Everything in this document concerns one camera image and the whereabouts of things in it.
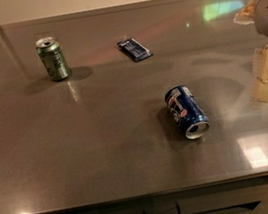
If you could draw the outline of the blue pepsi can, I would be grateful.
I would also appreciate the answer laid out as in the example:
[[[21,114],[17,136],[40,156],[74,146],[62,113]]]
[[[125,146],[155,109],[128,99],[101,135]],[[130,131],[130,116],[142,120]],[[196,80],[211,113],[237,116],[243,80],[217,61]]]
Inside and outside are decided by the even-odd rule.
[[[175,86],[165,95],[167,108],[180,131],[190,140],[201,138],[209,129],[208,117],[189,88]]]

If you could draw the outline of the green soda can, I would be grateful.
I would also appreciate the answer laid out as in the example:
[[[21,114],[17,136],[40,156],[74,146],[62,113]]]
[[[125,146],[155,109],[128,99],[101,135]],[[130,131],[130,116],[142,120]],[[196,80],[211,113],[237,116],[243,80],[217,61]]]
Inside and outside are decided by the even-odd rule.
[[[42,37],[36,42],[36,48],[37,54],[52,80],[59,82],[68,78],[71,70],[66,63],[61,46],[55,38]]]

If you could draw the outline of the blue snack packet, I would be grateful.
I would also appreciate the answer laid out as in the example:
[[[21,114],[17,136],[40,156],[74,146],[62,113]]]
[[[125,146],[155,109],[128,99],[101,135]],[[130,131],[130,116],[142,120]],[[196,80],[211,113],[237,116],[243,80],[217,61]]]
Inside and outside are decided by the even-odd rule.
[[[119,50],[135,62],[152,57],[153,53],[133,38],[127,38],[117,44]]]

